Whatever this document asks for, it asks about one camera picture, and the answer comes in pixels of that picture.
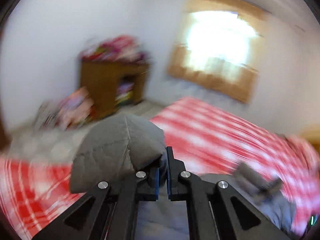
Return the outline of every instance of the curtain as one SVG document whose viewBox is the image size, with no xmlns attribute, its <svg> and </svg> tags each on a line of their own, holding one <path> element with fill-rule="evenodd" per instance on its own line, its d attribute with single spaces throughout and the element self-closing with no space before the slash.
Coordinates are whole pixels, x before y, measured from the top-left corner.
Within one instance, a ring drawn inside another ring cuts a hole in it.
<svg viewBox="0 0 320 240">
<path fill-rule="evenodd" d="M 188 0 L 168 74 L 248 103 L 265 12 L 242 0 Z"/>
</svg>

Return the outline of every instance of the wooden cabinet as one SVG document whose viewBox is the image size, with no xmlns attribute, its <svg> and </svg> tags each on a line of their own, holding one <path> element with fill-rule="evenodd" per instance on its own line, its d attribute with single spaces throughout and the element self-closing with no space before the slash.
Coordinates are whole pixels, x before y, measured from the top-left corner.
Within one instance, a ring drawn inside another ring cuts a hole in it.
<svg viewBox="0 0 320 240">
<path fill-rule="evenodd" d="M 148 64 L 82 61 L 80 86 L 88 89 L 97 108 L 97 118 L 101 119 L 118 110 L 116 93 L 124 77 L 129 77 L 134 82 L 133 103 L 142 101 L 148 72 Z"/>
</svg>

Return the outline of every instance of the tiled floor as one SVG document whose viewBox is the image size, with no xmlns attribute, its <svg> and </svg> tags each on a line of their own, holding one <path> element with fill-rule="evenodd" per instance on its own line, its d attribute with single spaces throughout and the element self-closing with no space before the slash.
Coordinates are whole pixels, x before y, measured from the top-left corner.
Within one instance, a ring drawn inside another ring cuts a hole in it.
<svg viewBox="0 0 320 240">
<path fill-rule="evenodd" d="M 117 114 L 135 114 L 146 119 L 153 118 L 164 107 L 144 101 L 136 106 L 126 106 Z M 59 129 L 33 132 L 32 128 L 12 135 L 10 149 L 4 154 L 9 158 L 25 159 L 32 162 L 69 163 L 89 130 L 97 123 L 77 130 Z"/>
</svg>

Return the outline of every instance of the red and white bedsheet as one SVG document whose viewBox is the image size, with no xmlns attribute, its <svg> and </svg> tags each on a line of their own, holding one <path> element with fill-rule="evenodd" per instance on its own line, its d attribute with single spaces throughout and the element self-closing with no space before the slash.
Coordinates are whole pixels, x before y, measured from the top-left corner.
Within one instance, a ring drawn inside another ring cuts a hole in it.
<svg viewBox="0 0 320 240">
<path fill-rule="evenodd" d="M 189 171 L 230 174 L 243 161 L 266 179 L 279 176 L 282 193 L 297 204 L 295 233 L 302 234 L 311 214 L 319 213 L 320 182 L 310 170 L 310 162 L 319 157 L 307 142 L 294 138 L 289 146 L 275 134 L 194 98 L 177 101 L 151 121 L 164 130 L 167 145 Z M 70 171 L 71 165 L 0 159 L 0 206 L 23 240 L 79 199 L 81 194 L 69 192 Z"/>
</svg>

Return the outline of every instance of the silver screw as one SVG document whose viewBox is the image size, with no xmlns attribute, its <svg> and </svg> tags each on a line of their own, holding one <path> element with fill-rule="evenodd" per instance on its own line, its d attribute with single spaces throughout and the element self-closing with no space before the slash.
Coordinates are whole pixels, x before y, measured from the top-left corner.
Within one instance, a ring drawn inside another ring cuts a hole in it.
<svg viewBox="0 0 320 240">
<path fill-rule="evenodd" d="M 227 187 L 229 186 L 229 184 L 228 184 L 228 182 L 226 182 L 226 181 L 220 181 L 220 182 L 218 183 L 218 186 L 219 186 L 220 188 L 227 188 Z"/>
<path fill-rule="evenodd" d="M 107 187 L 108 187 L 108 182 L 106 181 L 99 182 L 98 184 L 98 188 L 105 189 Z"/>
<path fill-rule="evenodd" d="M 136 173 L 136 176 L 140 179 L 144 178 L 146 176 L 146 173 L 144 171 L 138 171 Z"/>
<path fill-rule="evenodd" d="M 181 177 L 189 178 L 191 176 L 191 173 L 189 171 L 182 171 L 180 175 Z"/>
</svg>

